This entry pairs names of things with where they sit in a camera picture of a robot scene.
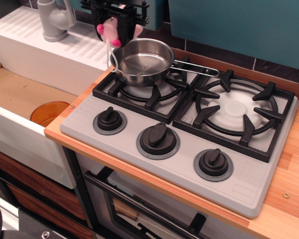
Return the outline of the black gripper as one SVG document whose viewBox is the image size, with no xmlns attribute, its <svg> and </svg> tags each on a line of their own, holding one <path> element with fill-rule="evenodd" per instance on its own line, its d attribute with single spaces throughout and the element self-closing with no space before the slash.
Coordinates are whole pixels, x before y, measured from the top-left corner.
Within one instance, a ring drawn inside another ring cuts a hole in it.
<svg viewBox="0 0 299 239">
<path fill-rule="evenodd" d="M 148 24 L 145 0 L 90 0 L 92 22 L 97 37 L 102 41 L 97 27 L 111 17 L 117 17 L 118 36 L 121 46 L 126 46 L 133 38 L 136 24 Z"/>
</svg>

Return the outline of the black robot base with bolt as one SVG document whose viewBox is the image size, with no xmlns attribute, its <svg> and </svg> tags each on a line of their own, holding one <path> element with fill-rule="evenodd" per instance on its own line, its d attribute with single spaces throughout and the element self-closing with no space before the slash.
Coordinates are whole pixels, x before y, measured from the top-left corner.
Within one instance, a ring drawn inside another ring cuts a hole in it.
<svg viewBox="0 0 299 239">
<path fill-rule="evenodd" d="M 22 210 L 11 212 L 0 207 L 0 211 L 2 215 L 0 239 L 69 239 Z"/>
</svg>

